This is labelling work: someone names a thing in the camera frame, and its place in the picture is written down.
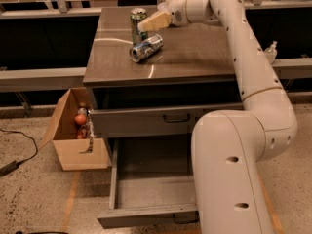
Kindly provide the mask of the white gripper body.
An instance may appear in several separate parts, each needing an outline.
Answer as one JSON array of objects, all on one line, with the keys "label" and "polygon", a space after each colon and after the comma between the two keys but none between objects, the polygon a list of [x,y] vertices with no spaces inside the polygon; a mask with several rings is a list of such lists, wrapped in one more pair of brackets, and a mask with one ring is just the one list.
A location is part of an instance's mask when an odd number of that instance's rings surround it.
[{"label": "white gripper body", "polygon": [[188,25],[186,15],[187,0],[166,0],[167,10],[172,17],[172,24],[175,26]]}]

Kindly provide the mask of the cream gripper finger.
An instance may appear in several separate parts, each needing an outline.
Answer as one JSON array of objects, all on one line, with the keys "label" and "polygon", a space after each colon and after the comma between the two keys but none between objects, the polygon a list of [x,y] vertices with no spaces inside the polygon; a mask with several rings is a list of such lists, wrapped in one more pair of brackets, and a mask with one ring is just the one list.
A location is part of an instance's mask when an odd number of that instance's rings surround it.
[{"label": "cream gripper finger", "polygon": [[154,31],[168,27],[171,22],[172,17],[168,12],[158,11],[141,21],[137,28],[140,32]]}]

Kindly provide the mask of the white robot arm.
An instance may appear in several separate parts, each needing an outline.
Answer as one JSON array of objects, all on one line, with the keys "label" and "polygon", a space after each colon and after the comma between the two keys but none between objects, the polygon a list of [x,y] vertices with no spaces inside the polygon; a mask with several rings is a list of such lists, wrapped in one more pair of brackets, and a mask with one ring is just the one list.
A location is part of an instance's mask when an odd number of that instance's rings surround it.
[{"label": "white robot arm", "polygon": [[256,164],[289,148],[293,106],[246,19],[244,0],[167,0],[138,28],[220,23],[226,33],[241,110],[201,117],[191,159],[202,234],[274,234]]}]

